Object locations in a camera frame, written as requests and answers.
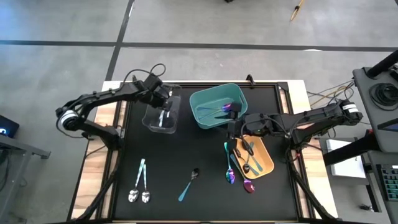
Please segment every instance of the wire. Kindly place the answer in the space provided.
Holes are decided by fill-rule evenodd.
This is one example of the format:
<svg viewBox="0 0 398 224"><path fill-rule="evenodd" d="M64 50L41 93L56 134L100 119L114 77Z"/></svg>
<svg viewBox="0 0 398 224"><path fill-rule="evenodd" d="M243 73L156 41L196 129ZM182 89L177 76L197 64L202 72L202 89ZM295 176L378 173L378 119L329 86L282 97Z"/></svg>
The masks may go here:
<svg viewBox="0 0 398 224"><path fill-rule="evenodd" d="M151 68L151 70L150 70L150 72L152 73L152 71L156 68L156 67L158 67L159 65L161 65L161 66L163 66L163 72L162 73L160 73L159 75L156 75L157 77L161 77L165 72L166 72L166 65L164 65L163 63L157 63L156 65L154 65L152 68Z"/></svg>
<svg viewBox="0 0 398 224"><path fill-rule="evenodd" d="M353 97L353 95L354 95L354 90L352 89L352 86L353 86L353 85L354 85L354 81L352 81L352 82L344 89L344 91L341 91L341 92L339 92L338 94L333 95L333 97L330 98L331 100L330 100L328 103L326 103L326 104L324 104L324 105L321 105L321 107L322 107L322 106L329 105L333 100L335 100L336 102L338 102L338 100L339 100L338 97L339 97L342 93L344 93L344 96L346 97L346 100L351 99L351 98ZM346 94L347 90L351 90L351 94L350 94L349 97L347 97L347 94Z"/></svg>
<svg viewBox="0 0 398 224"><path fill-rule="evenodd" d="M313 148L315 148L315 149L319 149L319 150L322 151L322 149L321 149L320 147L318 147L318 146L314 146L314 145L311 145L311 144L308 144L308 143L305 143L305 145L306 145L306 146L313 147Z"/></svg>
<svg viewBox="0 0 398 224"><path fill-rule="evenodd" d="M333 137L330 137L329 130L328 130L328 136L329 136L329 138L335 138L336 137L335 127L331 128L331 129L333 130Z"/></svg>
<svg viewBox="0 0 398 224"><path fill-rule="evenodd" d="M257 120L257 121L250 121L250 122L244 123L242 125L242 127L241 127L241 139L243 139L243 129L244 129L244 127L246 127L246 125L252 124L252 123L256 123L256 122L260 122L260 121L263 121L263 120L264 121L269 120L269 121L274 122L276 125L278 125L281 128L281 130L283 130L283 132L286 134L286 136L289 136L288 132L285 130L285 128L278 121L276 121L276 120L274 120L272 118L262 118L262 119Z"/></svg>
<svg viewBox="0 0 398 224"><path fill-rule="evenodd" d="M320 91L320 92L318 92L318 93L316 93L316 94L324 93L324 92L326 92L326 91L328 91L328 90L332 90L332 89L334 89L334 88L337 88L337 87L342 86L342 85L344 85L344 84L347 84L347 83L349 83L349 82L352 82L352 80L349 80L349 81L347 81L347 82L343 82L343 83L341 83L341 84L339 84L339 85L337 85L337 86L333 86L333 87L327 88L326 90L322 90L322 91Z"/></svg>
<svg viewBox="0 0 398 224"><path fill-rule="evenodd" d="M106 147L106 146L99 147L99 148L95 149L94 151L88 153L88 154L85 156L85 159L86 159L89 155L91 155L91 154L93 154L93 153L96 153L96 152L98 152L99 150L101 150L101 149L103 149L103 148L105 148L105 147Z"/></svg>
<svg viewBox="0 0 398 224"><path fill-rule="evenodd" d="M339 91L343 91L346 87L345 86L341 86L339 87L339 89L337 89L336 91L333 91L323 97L321 97L319 100L317 100L316 102L312 103L310 106L313 106L315 104L317 104L319 101L325 99L326 97L330 96L330 95L334 95L334 97L329 101L329 103L336 97L336 93L338 93Z"/></svg>
<svg viewBox="0 0 398 224"><path fill-rule="evenodd" d="M311 91L307 91L307 93L312 94L312 96L314 96L314 95L317 95L317 96L324 96L325 98L332 99L332 97L330 97L330 96L325 96L325 95L322 95L322 94L319 94L319 93L313 93L313 92L311 92Z"/></svg>
<svg viewBox="0 0 398 224"><path fill-rule="evenodd" d="M127 75L124 77L124 80L123 80L123 82L122 82L122 86L118 89L118 91L121 90L121 88L122 88L122 87L124 86L124 84L126 83L127 78L128 78L129 75L130 75L131 73L133 73L133 72L145 72L145 73L148 73L148 74L150 75L150 72L148 72L147 70L143 70L143 69L140 69L140 68L133 69L133 70L131 70L130 72L128 72Z"/></svg>

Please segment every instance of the gray floor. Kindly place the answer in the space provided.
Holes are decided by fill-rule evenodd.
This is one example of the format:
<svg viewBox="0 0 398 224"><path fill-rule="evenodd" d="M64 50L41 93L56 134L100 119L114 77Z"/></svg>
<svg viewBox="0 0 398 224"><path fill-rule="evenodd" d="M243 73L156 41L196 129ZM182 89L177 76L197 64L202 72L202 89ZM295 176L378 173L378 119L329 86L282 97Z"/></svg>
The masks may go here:
<svg viewBox="0 0 398 224"><path fill-rule="evenodd" d="M115 42L128 0L0 0L0 40ZM293 23L298 1L136 0L125 42L206 44L398 45L397 4L393 0L308 0ZM17 138L52 151L35 158L14 213L28 223L67 217L87 142L55 130L54 110L80 94L99 90L113 47L0 45L0 114L21 124ZM388 52L306 52L298 50L218 50L122 48L113 80L133 68L167 66L164 80L302 79L320 91L349 80L352 70L372 66ZM351 99L364 113L357 93ZM366 124L337 127L337 136L361 137ZM369 204L364 186L332 185L340 218L388 223L384 212L358 210Z"/></svg>

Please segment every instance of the silver spoon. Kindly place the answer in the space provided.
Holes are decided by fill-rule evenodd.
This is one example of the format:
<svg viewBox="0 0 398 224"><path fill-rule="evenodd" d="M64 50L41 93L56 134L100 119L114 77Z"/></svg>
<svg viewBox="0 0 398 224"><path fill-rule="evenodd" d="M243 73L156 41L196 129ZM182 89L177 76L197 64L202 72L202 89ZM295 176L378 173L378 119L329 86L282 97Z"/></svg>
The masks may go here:
<svg viewBox="0 0 398 224"><path fill-rule="evenodd" d="M191 186L191 182L196 179L199 176L199 168L194 168L194 170L191 173L191 181L188 183L188 185L185 187L184 191L181 193L181 195L178 197L178 201L182 202L182 200L185 197L185 194L187 193L187 190L189 186Z"/></svg>
<svg viewBox="0 0 398 224"><path fill-rule="evenodd" d="M137 186L138 186L138 180L141 176L141 172L142 172L142 167L145 164L145 159L141 159L141 163L139 165L139 170L138 170L138 175L137 175L137 180L136 180L136 187L132 190L130 190L130 194L129 194L129 201L130 202L135 202L138 198L139 195L139 191L137 190Z"/></svg>
<svg viewBox="0 0 398 224"><path fill-rule="evenodd" d="M145 185L145 191L142 193L141 198L142 202L148 203L150 200L150 193L147 190L147 164L144 164L144 185Z"/></svg>

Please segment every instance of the iridescent spoon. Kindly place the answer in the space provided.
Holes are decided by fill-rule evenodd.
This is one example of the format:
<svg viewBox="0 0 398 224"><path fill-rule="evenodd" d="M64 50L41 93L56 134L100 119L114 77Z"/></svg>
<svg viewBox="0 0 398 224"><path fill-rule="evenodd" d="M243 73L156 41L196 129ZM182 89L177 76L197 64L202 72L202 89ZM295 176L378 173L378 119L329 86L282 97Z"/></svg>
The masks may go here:
<svg viewBox="0 0 398 224"><path fill-rule="evenodd" d="M191 173L191 181L188 183L188 185L185 187L184 191L181 193L181 195L178 197L178 201L182 202L182 200L185 197L185 194L187 193L187 190L189 186L191 186L191 182L196 179L199 176L199 168L194 168L194 170Z"/></svg>
<svg viewBox="0 0 398 224"><path fill-rule="evenodd" d="M229 163L229 152L227 149L226 142L224 142L224 148L225 148L225 152L226 152L226 160L228 161L228 170L225 173L225 177L226 177L226 180L228 181L228 183L233 184L235 181L235 175L234 175L234 170L232 170L231 164Z"/></svg>
<svg viewBox="0 0 398 224"><path fill-rule="evenodd" d="M245 176L243 175L241 168L238 165L238 162L236 161L234 155L231 154L231 160L234 162L235 166L238 168L239 172L241 173L242 177L243 177L243 187L244 189L249 192L250 194L253 193L255 191L254 185L250 180L247 180L247 178L245 178Z"/></svg>
<svg viewBox="0 0 398 224"><path fill-rule="evenodd" d="M223 105L223 106L221 107L221 109L219 109L219 108L204 108L204 107L198 107L197 110L199 110L199 109L200 109L200 110L215 110L214 112L212 112L212 113L210 113L210 114L207 114L207 115L204 115L204 116L200 117L199 120L201 120L201 119L203 119L203 118L208 118L208 117L210 117L211 115L217 114L217 113L219 113L219 112L228 113L228 112L231 110L231 103L227 103L227 104Z"/></svg>

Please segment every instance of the spoon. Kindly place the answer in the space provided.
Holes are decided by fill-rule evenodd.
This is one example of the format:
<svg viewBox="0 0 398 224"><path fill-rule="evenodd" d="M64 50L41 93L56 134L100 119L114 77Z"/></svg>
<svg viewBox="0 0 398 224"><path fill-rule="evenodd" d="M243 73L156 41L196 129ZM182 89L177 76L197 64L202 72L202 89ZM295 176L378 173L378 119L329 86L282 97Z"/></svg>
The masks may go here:
<svg viewBox="0 0 398 224"><path fill-rule="evenodd" d="M235 166L238 168L239 172L241 173L242 177L243 177L243 187L244 189L249 192L250 194L253 193L255 191L254 185L250 180L247 180L247 178L245 178L245 176L243 175L241 169L239 168L238 162L236 161L234 155L231 155L231 160L234 162Z"/></svg>
<svg viewBox="0 0 398 224"><path fill-rule="evenodd" d="M254 142L250 142L250 147L251 147L251 149L253 150ZM261 167L260 164L257 162L256 158L254 158L253 156L250 156L250 157L254 160L254 162L255 162L256 165L257 165L257 168L258 168L259 171L261 172L261 171L262 171L262 167Z"/></svg>
<svg viewBox="0 0 398 224"><path fill-rule="evenodd" d="M255 170L252 166L250 166L250 165L248 164L249 158L250 158L250 154L248 154L248 160L246 161L246 164L248 165L249 169L251 170L251 172L253 172L254 175L260 175L260 174L257 172L257 170Z"/></svg>
<svg viewBox="0 0 398 224"><path fill-rule="evenodd" d="M212 113L210 113L210 114L208 114L208 115L204 115L204 116L202 116L202 117L200 117L199 118L199 120L201 120L201 119L203 119L203 118L208 118L208 117L210 117L211 115L214 115L214 114L217 114L217 113L219 113L219 112L225 112L225 113L228 113L228 112L230 112L231 111L231 103L228 103L228 104L225 104L225 105L223 105L222 107L221 107L221 109L217 109L217 108L204 108L204 107L199 107L199 108L197 108L197 110L215 110L214 112L212 112Z"/></svg>
<svg viewBox="0 0 398 224"><path fill-rule="evenodd" d="M136 180L136 187L132 190L130 190L130 194L129 194L129 202L135 202L138 198L138 194L139 191L137 190L137 186L138 186L138 180L141 176L141 172L142 172L142 167L145 164L145 159L141 159L141 163L139 165L139 170L138 170L138 175L137 175L137 180Z"/></svg>
<svg viewBox="0 0 398 224"><path fill-rule="evenodd" d="M188 185L185 187L185 190L181 193L181 195L178 197L178 201L182 202L184 199L185 194L187 193L187 190L189 186L191 185L191 182L196 179L199 176L199 168L194 168L194 170L191 173L191 181L188 183Z"/></svg>
<svg viewBox="0 0 398 224"><path fill-rule="evenodd" d="M141 195L142 202L148 203L150 200L150 193L147 190L147 164L144 164L144 185L145 191Z"/></svg>
<svg viewBox="0 0 398 224"><path fill-rule="evenodd" d="M235 181L235 175L234 175L234 170L232 170L231 164L229 163L229 152L227 149L226 142L224 142L224 148L225 148L225 152L226 152L226 159L228 161L228 170L226 171L225 177L226 177L226 180L228 181L228 183L233 184Z"/></svg>
<svg viewBox="0 0 398 224"><path fill-rule="evenodd" d="M243 159L242 158L242 155L241 155L241 152L238 150L238 149L235 149L235 152L236 152L236 155L238 155L238 157L240 158L240 159ZM245 174L247 174L249 171L250 171L250 166L249 166L249 164L243 159L243 161L244 161L244 165L243 165L243 172L245 173Z"/></svg>

